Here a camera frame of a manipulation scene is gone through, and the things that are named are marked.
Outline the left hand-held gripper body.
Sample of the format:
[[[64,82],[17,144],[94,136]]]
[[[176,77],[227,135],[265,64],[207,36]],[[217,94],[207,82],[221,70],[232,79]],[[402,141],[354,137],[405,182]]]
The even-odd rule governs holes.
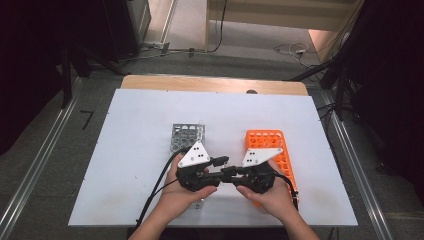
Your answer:
[[[203,143],[196,142],[177,165],[176,176],[180,185],[191,192],[196,192],[207,187],[204,183],[207,177],[219,177],[205,172],[205,169],[212,165],[212,158]]]

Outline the person's right hand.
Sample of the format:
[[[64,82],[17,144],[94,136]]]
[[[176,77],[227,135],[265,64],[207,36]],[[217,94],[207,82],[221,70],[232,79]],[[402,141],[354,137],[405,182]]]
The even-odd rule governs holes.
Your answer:
[[[237,186],[236,189],[246,199],[259,203],[283,225],[288,225],[288,221],[293,220],[298,213],[293,205],[288,184],[279,177],[275,178],[273,187],[263,194],[255,193],[245,186]]]

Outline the person's left hand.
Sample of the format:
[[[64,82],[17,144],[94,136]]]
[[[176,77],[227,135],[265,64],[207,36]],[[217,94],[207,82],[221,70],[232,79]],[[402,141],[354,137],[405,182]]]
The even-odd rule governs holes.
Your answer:
[[[176,172],[177,164],[172,164],[167,173],[160,198],[152,211],[165,225],[182,215],[193,203],[205,199],[217,191],[215,186],[207,186],[191,192],[180,185]]]

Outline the black metal stand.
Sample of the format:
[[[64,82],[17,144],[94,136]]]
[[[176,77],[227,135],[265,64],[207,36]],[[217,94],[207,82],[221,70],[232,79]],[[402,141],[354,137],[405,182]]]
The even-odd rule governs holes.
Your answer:
[[[79,76],[89,77],[91,69],[88,66],[87,59],[90,58],[117,75],[129,75],[129,72],[122,71],[81,44],[64,43],[60,46],[60,54],[63,92],[62,109],[67,107],[72,99],[71,66],[74,66]]]

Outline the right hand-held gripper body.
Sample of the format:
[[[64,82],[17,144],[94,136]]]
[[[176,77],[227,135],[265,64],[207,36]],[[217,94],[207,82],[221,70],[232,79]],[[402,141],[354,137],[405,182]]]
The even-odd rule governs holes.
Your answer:
[[[275,180],[268,161],[282,152],[282,148],[248,148],[242,160],[241,185],[255,193],[267,192]]]

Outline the metal floor rail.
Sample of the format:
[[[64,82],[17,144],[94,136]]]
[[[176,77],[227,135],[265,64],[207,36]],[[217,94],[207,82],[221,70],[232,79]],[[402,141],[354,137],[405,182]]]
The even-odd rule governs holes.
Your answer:
[[[0,219],[0,240],[7,240],[24,209],[49,157],[66,126],[69,117],[80,97],[87,79],[77,77],[72,85],[73,96],[69,103],[59,111],[47,136],[31,162],[29,169],[8,202]]]
[[[343,148],[347,162],[360,192],[368,217],[373,225],[378,240],[394,240],[390,227],[380,207],[372,186],[362,168],[358,155],[352,144],[345,123],[337,116],[330,117],[335,128],[340,144]]]

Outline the grey floor power strip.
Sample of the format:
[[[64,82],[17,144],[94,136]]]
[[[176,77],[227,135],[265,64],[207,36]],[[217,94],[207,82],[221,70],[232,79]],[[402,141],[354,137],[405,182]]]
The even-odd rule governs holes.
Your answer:
[[[152,42],[152,43],[143,43],[141,49],[144,51],[147,50],[159,50],[160,54],[166,54],[169,50],[169,46],[170,43],[169,42],[165,42],[165,43],[161,43],[161,42]]]

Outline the dark cabinet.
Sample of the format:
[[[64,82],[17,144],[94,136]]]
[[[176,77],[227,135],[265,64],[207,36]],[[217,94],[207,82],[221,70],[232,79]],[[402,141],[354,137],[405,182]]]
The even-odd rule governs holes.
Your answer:
[[[138,55],[151,12],[148,0],[102,0],[113,61]]]

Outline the white board sheet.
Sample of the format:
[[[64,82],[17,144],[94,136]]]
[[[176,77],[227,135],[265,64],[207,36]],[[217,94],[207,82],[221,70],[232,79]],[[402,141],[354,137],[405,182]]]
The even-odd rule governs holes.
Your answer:
[[[247,131],[282,131],[304,220],[356,225],[311,97],[134,89],[113,96],[70,225],[134,225],[170,157],[176,123],[204,124],[209,155],[232,165],[242,162]]]

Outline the metal test tube rack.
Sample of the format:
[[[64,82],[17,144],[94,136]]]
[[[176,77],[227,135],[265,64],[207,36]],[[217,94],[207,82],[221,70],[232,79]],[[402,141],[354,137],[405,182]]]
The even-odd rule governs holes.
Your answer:
[[[180,149],[191,147],[197,139],[198,124],[174,123],[171,129],[170,154],[174,154]]]

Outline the orange plastic test tube rack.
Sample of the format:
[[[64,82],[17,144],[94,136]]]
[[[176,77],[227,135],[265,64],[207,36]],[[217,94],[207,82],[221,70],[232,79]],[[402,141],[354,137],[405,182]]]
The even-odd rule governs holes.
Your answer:
[[[245,136],[245,147],[253,148],[281,148],[282,152],[273,157],[274,162],[284,173],[286,182],[289,185],[290,194],[293,197],[293,204],[298,208],[298,189],[289,152],[285,142],[284,134],[281,130],[248,130]]]

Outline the beige wooden desk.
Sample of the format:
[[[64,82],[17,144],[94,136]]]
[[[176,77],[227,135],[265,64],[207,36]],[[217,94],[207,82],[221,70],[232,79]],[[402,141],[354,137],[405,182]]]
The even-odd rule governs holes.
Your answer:
[[[364,0],[206,0],[205,47],[209,21],[307,29],[321,58],[333,52]]]

